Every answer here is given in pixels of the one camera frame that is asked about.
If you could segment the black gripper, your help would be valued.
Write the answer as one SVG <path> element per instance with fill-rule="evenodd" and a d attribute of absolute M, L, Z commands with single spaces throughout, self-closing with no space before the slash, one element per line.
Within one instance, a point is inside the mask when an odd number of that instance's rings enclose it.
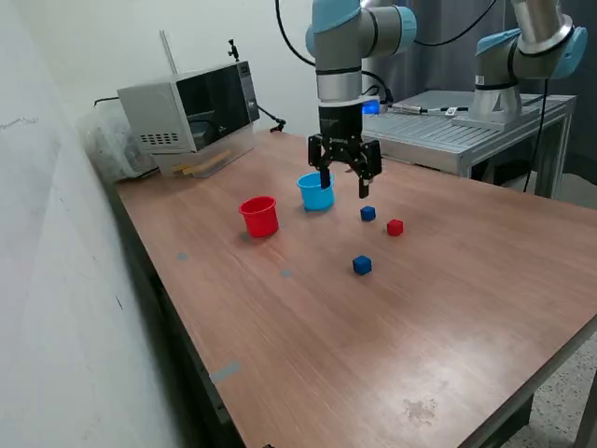
<path fill-rule="evenodd" d="M 370 183 L 382 172 L 382 152 L 378 140 L 362 142 L 362 105 L 320 106 L 318 112 L 320 134 L 308 137 L 308 163 L 319 172 L 321 188 L 331 186 L 333 152 L 343 149 L 359 178 L 359 198 L 367 198 Z"/>

